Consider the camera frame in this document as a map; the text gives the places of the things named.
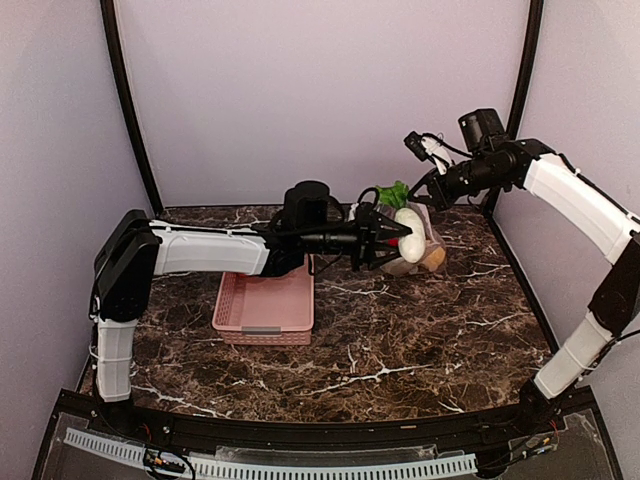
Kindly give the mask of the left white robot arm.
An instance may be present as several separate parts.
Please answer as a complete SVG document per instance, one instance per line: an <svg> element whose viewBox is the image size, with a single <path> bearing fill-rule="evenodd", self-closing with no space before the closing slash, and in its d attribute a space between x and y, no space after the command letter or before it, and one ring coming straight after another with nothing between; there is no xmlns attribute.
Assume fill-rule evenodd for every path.
<svg viewBox="0 0 640 480"><path fill-rule="evenodd" d="M282 277L313 255L347 256L353 270L378 268L405 253L416 228L391 219L375 201L359 199L345 211L319 181L288 189L282 208L263 227L217 229L151 220L142 210L121 219L94 260L89 319L97 334L94 385L101 417L120 436L141 427L131 395L134 331L155 277L185 272L229 272Z"/></svg>

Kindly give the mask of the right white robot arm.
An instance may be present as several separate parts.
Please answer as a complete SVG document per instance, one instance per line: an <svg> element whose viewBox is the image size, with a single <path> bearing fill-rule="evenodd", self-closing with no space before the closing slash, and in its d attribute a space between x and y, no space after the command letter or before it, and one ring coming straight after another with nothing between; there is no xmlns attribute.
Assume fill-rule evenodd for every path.
<svg viewBox="0 0 640 480"><path fill-rule="evenodd" d="M472 111L458 126L465 145L459 161L450 157L454 147L434 133L406 135L405 146L432 165L410 189L410 199L446 210L491 189L526 192L567 222L575 239L590 249L589 264L601 270L583 320L531 379L534 395L511 410L511 426L530 434L547 420L549 402L632 336L629 327L639 318L639 217L557 149L532 137L511 138L494 109Z"/></svg>

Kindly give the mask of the yellow peach fruit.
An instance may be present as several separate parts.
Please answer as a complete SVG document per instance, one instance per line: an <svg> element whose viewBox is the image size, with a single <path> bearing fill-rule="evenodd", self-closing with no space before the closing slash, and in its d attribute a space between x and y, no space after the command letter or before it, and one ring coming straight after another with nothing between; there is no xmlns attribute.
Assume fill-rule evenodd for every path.
<svg viewBox="0 0 640 480"><path fill-rule="evenodd" d="M443 267L446 261L446 251L438 246L430 253L426 253L420 262L420 266L429 272L436 272Z"/></svg>

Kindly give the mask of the pale green radish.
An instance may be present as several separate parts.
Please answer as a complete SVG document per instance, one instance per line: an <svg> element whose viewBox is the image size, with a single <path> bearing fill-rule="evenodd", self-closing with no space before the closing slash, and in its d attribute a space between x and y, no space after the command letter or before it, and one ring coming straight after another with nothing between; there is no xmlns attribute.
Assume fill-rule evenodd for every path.
<svg viewBox="0 0 640 480"><path fill-rule="evenodd" d="M406 262L417 264L426 252L426 235L422 218L409 207L409 186L402 181L395 181L391 186L377 186L376 190L379 194L378 210L412 229L412 234L398 239L397 246Z"/></svg>

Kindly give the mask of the pink perforated plastic basket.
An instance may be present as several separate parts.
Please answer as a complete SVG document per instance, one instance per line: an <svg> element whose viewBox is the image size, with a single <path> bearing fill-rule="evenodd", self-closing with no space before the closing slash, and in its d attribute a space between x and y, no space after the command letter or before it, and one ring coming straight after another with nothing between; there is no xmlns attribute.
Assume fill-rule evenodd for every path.
<svg viewBox="0 0 640 480"><path fill-rule="evenodd" d="M314 278L304 269L278 278L225 273L212 326L232 345L308 345L314 326Z"/></svg>

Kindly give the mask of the clear zip top bag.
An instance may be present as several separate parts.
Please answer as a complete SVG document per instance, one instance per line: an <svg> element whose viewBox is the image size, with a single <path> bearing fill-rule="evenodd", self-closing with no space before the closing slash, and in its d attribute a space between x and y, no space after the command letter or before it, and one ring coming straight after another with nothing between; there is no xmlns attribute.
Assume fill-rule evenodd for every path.
<svg viewBox="0 0 640 480"><path fill-rule="evenodd" d="M432 226L425 205L408 202L397 213L394 207L379 204L376 210L412 229L410 235L399 240L400 256L380 267L384 273L400 277L417 274L420 269L431 273L444 269L447 258L444 241Z"/></svg>

